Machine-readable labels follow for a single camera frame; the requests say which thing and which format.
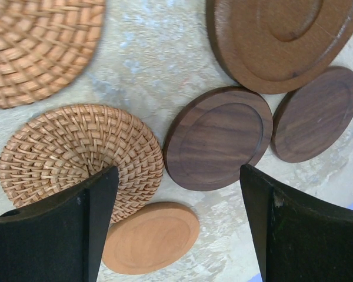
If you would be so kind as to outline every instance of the wood grain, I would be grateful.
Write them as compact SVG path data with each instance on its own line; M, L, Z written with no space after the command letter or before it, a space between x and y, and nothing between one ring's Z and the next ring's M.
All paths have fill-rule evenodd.
M298 163L327 150L353 118L353 71L332 67L286 95L274 117L272 147L280 159Z
M264 94L304 86L353 34L353 0L207 0L212 50L224 71Z
M178 203L155 203L111 227L103 262L122 274L145 274L179 260L195 244L199 221Z
M165 166L186 189L220 189L239 180L241 165L258 163L271 136L272 114L259 94L215 89L193 100L172 123Z

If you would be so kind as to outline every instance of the wicker coaster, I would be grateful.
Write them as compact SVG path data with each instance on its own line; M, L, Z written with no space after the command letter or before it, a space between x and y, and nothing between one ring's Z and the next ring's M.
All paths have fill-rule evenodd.
M91 59L105 0L0 0L0 108L45 99Z
M72 105L44 113L11 137L0 157L0 181L22 207L109 165L119 169L114 223L156 192L164 169L161 148L149 127L123 110Z

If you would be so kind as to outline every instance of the rattan coaster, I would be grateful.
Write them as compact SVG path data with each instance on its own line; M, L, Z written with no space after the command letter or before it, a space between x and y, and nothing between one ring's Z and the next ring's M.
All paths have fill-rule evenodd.
M156 192L164 169L161 148L149 127L123 110L72 105L44 113L10 138L0 157L0 181L14 205L22 207L109 165L119 169L114 223Z
M91 59L105 0L0 0L0 108L45 99Z

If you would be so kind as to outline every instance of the white marble surface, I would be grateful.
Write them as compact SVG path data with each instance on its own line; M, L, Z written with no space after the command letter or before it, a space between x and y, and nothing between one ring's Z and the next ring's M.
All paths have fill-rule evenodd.
M333 65L353 70L353 37ZM29 106L0 110L0 152L19 127L40 113L71 103L105 103L143 119L160 142L175 115L193 98L235 83L220 70L205 30L205 0L107 1L105 28L86 71L68 88ZM272 111L283 95L264 96ZM300 164L268 150L258 168L328 202L353 202L353 120L319 157ZM123 276L101 266L98 281L248 281L259 271L241 188L190 192L165 174L152 202L191 207L201 234L180 261L143 276ZM0 187L0 214L12 209Z

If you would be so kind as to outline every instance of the woven pattern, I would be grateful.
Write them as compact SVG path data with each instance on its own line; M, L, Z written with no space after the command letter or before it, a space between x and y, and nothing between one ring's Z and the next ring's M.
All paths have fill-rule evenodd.
M109 165L119 169L114 223L156 192L164 169L161 147L147 125L123 110L72 105L42 114L11 137L0 157L0 181L22 207Z
M105 0L0 0L0 108L45 99L93 55Z

